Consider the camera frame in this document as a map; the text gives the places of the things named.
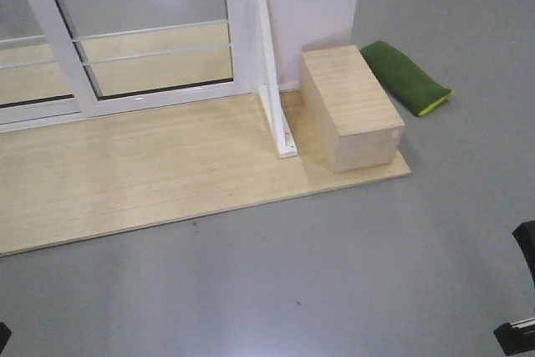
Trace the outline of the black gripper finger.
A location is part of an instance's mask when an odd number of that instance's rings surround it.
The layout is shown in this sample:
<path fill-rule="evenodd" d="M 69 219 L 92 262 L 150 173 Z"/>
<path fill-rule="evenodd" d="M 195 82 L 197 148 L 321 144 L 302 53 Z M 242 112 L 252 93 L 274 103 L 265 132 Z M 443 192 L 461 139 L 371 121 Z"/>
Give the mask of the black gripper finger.
<path fill-rule="evenodd" d="M 534 351 L 534 318 L 501 324 L 493 333 L 504 354 Z"/>
<path fill-rule="evenodd" d="M 526 260 L 527 267 L 532 279 L 535 279 L 534 270 L 534 221 L 521 223 L 513 232 L 513 237 L 517 241 L 522 254 Z"/>

